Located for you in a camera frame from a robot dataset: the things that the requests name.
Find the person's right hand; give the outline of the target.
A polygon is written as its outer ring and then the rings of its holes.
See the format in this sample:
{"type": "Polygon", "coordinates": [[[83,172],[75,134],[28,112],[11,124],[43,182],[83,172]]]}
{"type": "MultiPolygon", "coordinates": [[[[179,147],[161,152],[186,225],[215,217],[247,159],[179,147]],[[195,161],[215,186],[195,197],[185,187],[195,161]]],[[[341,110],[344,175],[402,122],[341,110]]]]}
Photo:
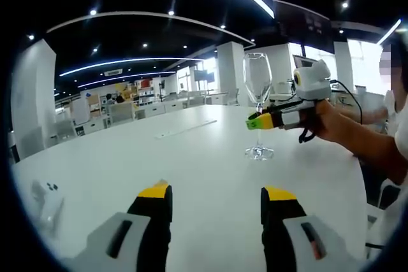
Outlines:
{"type": "Polygon", "coordinates": [[[327,101],[319,101],[315,105],[314,114],[307,115],[306,127],[317,137],[331,142],[339,141],[339,129],[336,121],[340,114],[327,101]]]}

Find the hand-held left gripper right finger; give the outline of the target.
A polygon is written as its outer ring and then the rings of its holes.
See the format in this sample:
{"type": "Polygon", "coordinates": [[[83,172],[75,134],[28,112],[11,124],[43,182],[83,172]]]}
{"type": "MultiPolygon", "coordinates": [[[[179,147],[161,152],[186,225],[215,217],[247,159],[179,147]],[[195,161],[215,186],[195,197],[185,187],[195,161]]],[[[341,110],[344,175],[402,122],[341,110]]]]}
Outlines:
{"type": "Polygon", "coordinates": [[[272,186],[261,189],[261,241],[267,271],[356,271],[344,240],[296,196],[272,186]]]}

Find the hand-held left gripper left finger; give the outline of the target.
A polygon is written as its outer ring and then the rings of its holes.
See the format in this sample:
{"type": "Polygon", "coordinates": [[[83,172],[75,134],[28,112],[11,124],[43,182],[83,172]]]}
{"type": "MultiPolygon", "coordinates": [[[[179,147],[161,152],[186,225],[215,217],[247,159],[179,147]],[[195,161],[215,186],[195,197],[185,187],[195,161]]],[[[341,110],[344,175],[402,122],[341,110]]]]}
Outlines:
{"type": "Polygon", "coordinates": [[[173,216],[171,185],[142,190],[126,213],[116,213],[87,237],[68,260],[70,271],[165,271],[173,216]]]}

